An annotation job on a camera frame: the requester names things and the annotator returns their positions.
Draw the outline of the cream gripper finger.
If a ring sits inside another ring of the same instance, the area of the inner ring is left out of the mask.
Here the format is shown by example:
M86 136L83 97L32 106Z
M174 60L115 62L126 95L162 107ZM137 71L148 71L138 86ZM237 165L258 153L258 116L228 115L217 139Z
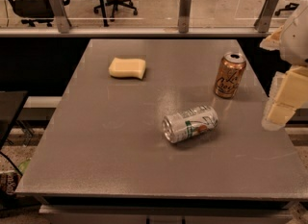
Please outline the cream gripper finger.
M277 131L308 101L308 68L292 66L286 73L276 72L265 105L262 126Z

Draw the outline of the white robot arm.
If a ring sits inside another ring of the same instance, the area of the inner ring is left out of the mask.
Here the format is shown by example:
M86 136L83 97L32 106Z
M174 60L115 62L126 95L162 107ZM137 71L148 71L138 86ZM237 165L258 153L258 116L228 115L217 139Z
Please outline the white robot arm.
M308 102L308 0L299 3L293 14L260 43L266 50L278 50L291 68L277 71L271 81L262 126L277 131Z

